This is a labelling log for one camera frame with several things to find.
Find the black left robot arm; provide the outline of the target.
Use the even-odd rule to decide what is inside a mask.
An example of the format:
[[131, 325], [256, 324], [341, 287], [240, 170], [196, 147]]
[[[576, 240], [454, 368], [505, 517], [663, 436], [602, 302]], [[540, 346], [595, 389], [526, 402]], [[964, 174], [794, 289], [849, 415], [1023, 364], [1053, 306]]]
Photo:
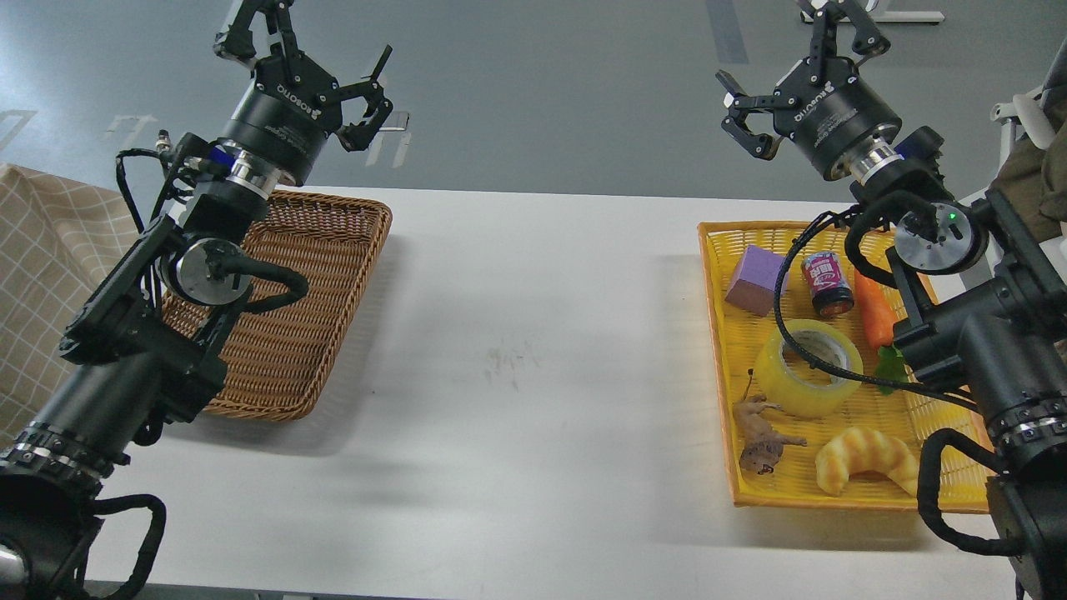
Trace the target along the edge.
[[117, 155], [120, 193], [138, 238], [58, 343], [70, 378], [3, 451], [4, 599], [87, 599], [85, 568], [103, 518], [148, 510], [130, 577], [113, 599], [144, 588], [168, 509], [152, 494], [99, 498], [163, 427], [193, 421], [222, 391], [221, 353], [241, 315], [308, 295], [298, 271], [246, 255], [278, 185], [303, 186], [331, 137], [361, 152], [391, 117], [381, 75], [343, 85], [298, 46], [289, 1], [236, 1], [213, 52], [244, 65], [250, 85], [212, 141], [188, 133]]

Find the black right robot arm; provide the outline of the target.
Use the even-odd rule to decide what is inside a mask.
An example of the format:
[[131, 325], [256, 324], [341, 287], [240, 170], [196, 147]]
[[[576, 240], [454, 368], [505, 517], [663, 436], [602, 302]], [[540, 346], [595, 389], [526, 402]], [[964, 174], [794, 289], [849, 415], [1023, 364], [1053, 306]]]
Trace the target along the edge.
[[[1064, 281], [1002, 191], [990, 187], [971, 205], [949, 193], [937, 163], [941, 136], [921, 127], [897, 141], [897, 114], [837, 50], [842, 20], [854, 28], [853, 54], [889, 50], [867, 11], [854, 1], [800, 7], [813, 23], [809, 52], [769, 94], [747, 94], [731, 73], [716, 75], [730, 95], [723, 130], [744, 151], [771, 160], [789, 140], [826, 181], [853, 179], [856, 204], [817, 216], [785, 255], [774, 281], [778, 330], [798, 348], [779, 307], [790, 263], [823, 228], [846, 228], [851, 265], [902, 297], [906, 319], [893, 342], [914, 376], [903, 390], [980, 414], [990, 441], [986, 449], [947, 428], [927, 437], [919, 516], [964, 552], [1009, 559], [1018, 597], [1063, 599]], [[951, 447], [991, 471], [996, 539], [945, 523], [939, 461]]]

